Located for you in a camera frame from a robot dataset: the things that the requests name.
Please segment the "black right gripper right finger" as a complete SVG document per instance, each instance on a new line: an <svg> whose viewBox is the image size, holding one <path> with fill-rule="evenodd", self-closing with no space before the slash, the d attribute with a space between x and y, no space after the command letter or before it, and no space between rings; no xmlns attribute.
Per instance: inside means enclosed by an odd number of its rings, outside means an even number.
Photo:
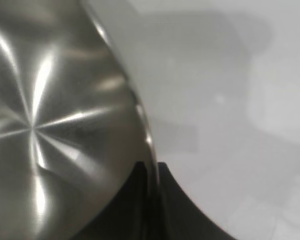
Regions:
<svg viewBox="0 0 300 240"><path fill-rule="evenodd" d="M189 199L168 165L158 164L160 201L157 231L160 240L232 240Z"/></svg>

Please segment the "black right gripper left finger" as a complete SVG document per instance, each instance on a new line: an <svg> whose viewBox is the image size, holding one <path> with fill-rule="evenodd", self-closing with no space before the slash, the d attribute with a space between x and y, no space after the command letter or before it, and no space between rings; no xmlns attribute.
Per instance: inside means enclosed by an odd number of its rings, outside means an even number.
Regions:
<svg viewBox="0 0 300 240"><path fill-rule="evenodd" d="M137 162L110 203L73 240L161 240L161 196L146 165Z"/></svg>

